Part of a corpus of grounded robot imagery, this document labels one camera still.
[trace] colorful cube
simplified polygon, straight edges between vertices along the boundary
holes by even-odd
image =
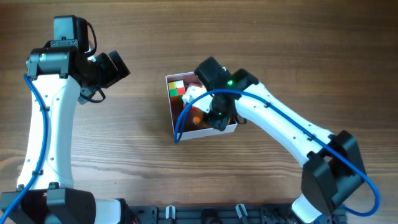
[[[176,82],[169,82],[170,97],[182,96],[185,94],[184,82],[182,80]]]

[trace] wood grain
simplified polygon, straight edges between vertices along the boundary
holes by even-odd
[[[396,1],[36,2],[0,4],[2,192],[15,189],[27,147],[25,60],[52,38],[53,16],[75,14],[94,26],[97,52],[117,50],[132,72],[103,103],[76,108],[76,188],[130,205],[292,202],[300,167],[252,123],[173,143],[164,77],[213,55],[231,71],[255,74],[310,121],[353,133],[382,202],[376,215],[349,222],[396,223]],[[346,204],[365,211],[372,192],[364,185]]]

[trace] blue cable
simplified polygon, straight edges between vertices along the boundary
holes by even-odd
[[[40,170],[42,168],[44,155],[45,155],[45,148],[47,147],[47,137],[48,137],[48,133],[49,133],[48,117],[47,117],[47,110],[45,109],[46,108],[45,103],[44,103],[44,100],[41,97],[40,93],[37,91],[36,87],[33,86],[33,83],[31,82],[31,80],[29,79],[29,77],[26,74],[24,75],[24,78],[25,78],[26,84],[29,86],[30,90],[35,95],[36,100],[39,102],[40,108],[44,108],[42,110],[42,114],[43,114],[43,142],[42,142],[42,149],[40,151],[39,160],[37,161],[37,165],[36,165],[36,169],[35,169],[35,173],[37,174],[40,172]],[[10,215],[10,213],[16,207],[18,207],[21,200],[24,198],[24,196],[29,191],[29,189],[32,187],[32,185],[36,181],[36,179],[37,179],[37,175],[32,175],[32,178],[30,179],[30,181],[27,183],[27,185],[24,187],[24,189],[19,193],[19,195],[14,199],[14,201],[11,202],[10,206],[8,206],[8,208],[2,215],[2,217],[0,219],[1,224],[3,224],[6,221],[7,217]]]
[[[175,132],[174,132],[174,143],[177,144],[182,136],[182,133],[184,132],[184,126],[185,126],[185,120],[187,118],[187,114],[189,112],[189,110],[191,109],[192,105],[197,102],[198,100],[202,99],[203,97],[210,95],[210,94],[215,94],[215,93],[229,93],[229,94],[237,94],[237,95],[244,95],[244,96],[248,96],[251,98],[254,98],[258,101],[260,101],[261,103],[264,103],[265,105],[268,104],[269,102],[263,98],[261,98],[260,96],[254,95],[252,93],[248,93],[245,91],[238,91],[238,90],[228,90],[228,89],[217,89],[217,90],[210,90],[202,95],[200,95],[198,98],[195,98],[191,103],[189,103],[181,112],[181,114],[178,116],[177,119],[177,123],[175,125]],[[285,118],[287,121],[289,121],[290,123],[292,123],[296,128],[298,128],[299,130],[301,130],[304,134],[306,134],[308,137],[312,137],[312,133],[310,131],[308,131],[307,129],[305,129],[303,126],[299,125],[296,121],[294,121],[291,117],[287,116],[285,113],[283,113],[280,109],[276,108],[273,104],[271,104],[269,106],[271,109],[273,109],[276,113],[280,114],[283,118]],[[346,158],[344,158],[341,154],[339,154],[338,152],[334,151],[330,146],[328,146],[327,144],[323,143],[320,139],[318,139],[317,137],[315,137],[313,139],[316,143],[318,143],[319,145],[321,145],[324,149],[326,149],[328,152],[330,152],[331,154],[333,154],[336,158],[338,158],[340,161],[344,162],[350,169],[352,169],[355,173],[357,173],[372,189],[373,194],[374,194],[374,205],[373,208],[370,209],[370,211],[368,212],[357,212],[354,211],[344,205],[342,205],[341,207],[343,209],[345,209],[347,212],[352,213],[353,215],[356,216],[360,216],[360,217],[368,217],[373,215],[379,208],[380,206],[380,200],[381,200],[381,196],[379,193],[379,190],[377,189],[376,185],[373,183],[373,181],[367,177],[366,174],[364,174],[362,171],[360,171],[356,166],[354,166],[354,164],[352,164],[350,161],[348,161]]]

